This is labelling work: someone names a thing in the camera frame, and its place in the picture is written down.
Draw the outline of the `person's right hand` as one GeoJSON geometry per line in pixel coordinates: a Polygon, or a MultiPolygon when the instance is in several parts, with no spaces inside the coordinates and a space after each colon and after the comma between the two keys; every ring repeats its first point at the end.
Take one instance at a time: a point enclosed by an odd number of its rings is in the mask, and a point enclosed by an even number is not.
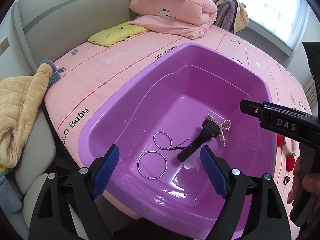
{"type": "Polygon", "coordinates": [[[300,161],[300,157],[298,157],[295,163],[295,167],[293,169],[292,189],[287,196],[287,204],[291,204],[295,200],[300,186],[302,186],[308,192],[315,193],[317,196],[320,195],[319,174],[315,174],[315,173],[307,174],[304,176],[302,180],[300,179],[300,175],[301,175],[301,161],[300,161]]]}

